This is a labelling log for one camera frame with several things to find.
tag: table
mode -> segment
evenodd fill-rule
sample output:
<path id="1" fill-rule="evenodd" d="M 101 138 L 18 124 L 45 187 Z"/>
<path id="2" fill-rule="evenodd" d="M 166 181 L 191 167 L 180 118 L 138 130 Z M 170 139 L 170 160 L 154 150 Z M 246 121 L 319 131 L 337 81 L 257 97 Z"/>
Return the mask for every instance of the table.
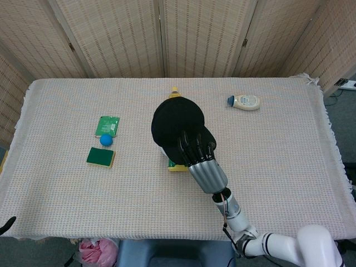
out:
<path id="1" fill-rule="evenodd" d="M 45 236 L 225 240 L 223 218 L 188 172 L 168 172 L 151 136 L 172 87 L 196 102 L 217 140 L 228 187 L 259 231 L 295 236 L 320 224 L 356 237 L 356 207 L 323 105 L 305 77 L 45 79 L 29 87 L 0 176 L 0 225 Z M 257 111 L 227 107 L 232 94 Z M 120 117 L 111 169 L 90 166 L 103 115 Z"/>

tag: cap brim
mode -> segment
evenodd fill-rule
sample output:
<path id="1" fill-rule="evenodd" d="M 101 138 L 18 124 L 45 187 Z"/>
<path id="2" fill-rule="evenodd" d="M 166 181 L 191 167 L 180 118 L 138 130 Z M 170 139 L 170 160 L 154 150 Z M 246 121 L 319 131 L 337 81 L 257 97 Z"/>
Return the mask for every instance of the cap brim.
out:
<path id="1" fill-rule="evenodd" d="M 203 126 L 201 128 L 200 135 L 201 135 L 201 143 L 202 143 L 202 146 L 204 149 L 208 145 L 209 142 L 213 142 L 216 145 L 215 138 L 213 137 L 213 135 L 210 133 L 210 131 L 205 126 Z M 195 139 L 194 138 L 189 139 L 189 142 L 193 147 L 195 147 Z M 175 146 L 164 146 L 162 148 L 166 152 L 166 155 L 168 156 L 168 158 L 171 161 L 173 161 L 175 164 L 178 164 L 178 165 L 186 164 L 186 162 L 184 161 L 184 159 L 182 158 L 182 156 L 180 154 L 180 151 L 178 149 L 178 144 Z"/>

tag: blue ball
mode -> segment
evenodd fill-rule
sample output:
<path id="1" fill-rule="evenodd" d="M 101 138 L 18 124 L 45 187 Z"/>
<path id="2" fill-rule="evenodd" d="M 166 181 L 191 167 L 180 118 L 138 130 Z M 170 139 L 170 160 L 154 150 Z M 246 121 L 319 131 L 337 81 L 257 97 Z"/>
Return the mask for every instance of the blue ball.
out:
<path id="1" fill-rule="evenodd" d="M 111 146 L 112 144 L 112 137 L 111 135 L 108 135 L 108 134 L 104 134 L 100 137 L 100 143 L 103 145 L 103 146 Z"/>

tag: robotic arm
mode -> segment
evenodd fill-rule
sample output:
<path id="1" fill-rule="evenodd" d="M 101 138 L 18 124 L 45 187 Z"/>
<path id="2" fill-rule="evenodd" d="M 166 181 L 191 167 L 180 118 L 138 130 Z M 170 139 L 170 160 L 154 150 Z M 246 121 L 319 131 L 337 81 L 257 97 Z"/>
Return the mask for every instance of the robotic arm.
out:
<path id="1" fill-rule="evenodd" d="M 228 178 L 215 160 L 215 144 L 202 147 L 198 135 L 190 144 L 186 132 L 178 138 L 178 147 L 189 171 L 224 217 L 223 231 L 233 244 L 236 253 L 247 258 L 269 255 L 306 267 L 343 267 L 340 253 L 329 231 L 319 225 L 308 225 L 291 238 L 273 233 L 259 234 L 242 212 L 233 193 L 226 186 Z M 234 232 L 233 237 L 227 226 Z"/>

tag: blue bottle cap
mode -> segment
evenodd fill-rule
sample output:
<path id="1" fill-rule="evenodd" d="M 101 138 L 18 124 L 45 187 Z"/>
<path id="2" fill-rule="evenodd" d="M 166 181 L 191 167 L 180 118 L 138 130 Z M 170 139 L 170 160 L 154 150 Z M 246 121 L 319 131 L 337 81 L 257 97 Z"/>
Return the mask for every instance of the blue bottle cap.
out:
<path id="1" fill-rule="evenodd" d="M 228 105 L 229 105 L 230 107 L 232 107 L 232 106 L 234 105 L 234 100 L 235 100 L 235 97 L 234 97 L 234 96 L 230 96 L 230 97 L 228 98 Z"/>

